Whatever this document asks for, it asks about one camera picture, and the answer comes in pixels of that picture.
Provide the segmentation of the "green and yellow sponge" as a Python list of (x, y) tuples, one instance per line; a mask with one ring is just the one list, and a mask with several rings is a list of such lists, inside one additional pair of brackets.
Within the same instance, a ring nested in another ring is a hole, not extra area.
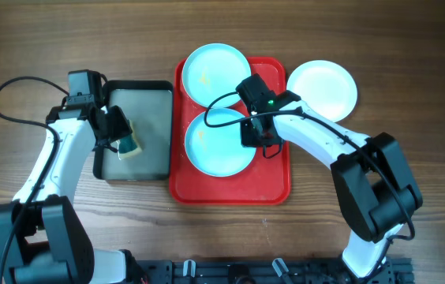
[(136, 138), (136, 130), (133, 123), (128, 120), (131, 133), (118, 141), (118, 158), (120, 160), (129, 159), (142, 152), (140, 142)]

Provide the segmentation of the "light blue plate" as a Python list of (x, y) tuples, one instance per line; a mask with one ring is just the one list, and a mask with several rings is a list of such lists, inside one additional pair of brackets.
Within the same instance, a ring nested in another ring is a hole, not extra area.
[(190, 122), (184, 147), (189, 161), (199, 171), (217, 178), (242, 172), (256, 154), (255, 148), (242, 145), (238, 123), (220, 128), (208, 127), (204, 112)]

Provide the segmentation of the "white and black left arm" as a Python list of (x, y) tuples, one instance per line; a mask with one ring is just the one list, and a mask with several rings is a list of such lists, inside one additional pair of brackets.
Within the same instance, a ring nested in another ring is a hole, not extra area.
[(93, 248), (73, 209), (88, 155), (131, 133), (125, 115), (117, 106), (55, 106), (41, 126), (47, 136), (28, 180), (10, 203), (0, 204), (0, 283), (128, 280), (133, 258)]

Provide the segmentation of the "white plate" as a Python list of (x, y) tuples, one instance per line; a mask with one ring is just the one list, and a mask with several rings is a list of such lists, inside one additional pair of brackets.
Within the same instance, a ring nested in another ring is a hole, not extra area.
[(298, 66), (290, 74), (286, 89), (333, 122), (347, 118), (357, 105), (358, 92), (353, 77), (339, 64), (326, 60)]

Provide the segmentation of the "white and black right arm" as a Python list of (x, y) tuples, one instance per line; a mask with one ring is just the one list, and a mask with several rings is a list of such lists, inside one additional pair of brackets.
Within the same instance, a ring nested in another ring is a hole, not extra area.
[(241, 128), (263, 146), (272, 131), (331, 170), (338, 204), (351, 229), (342, 260), (360, 280), (377, 274), (390, 244), (409, 227), (423, 204), (420, 189), (398, 141), (388, 133), (370, 137), (355, 133), (316, 113), (299, 95), (285, 91), (238, 92), (249, 112)]

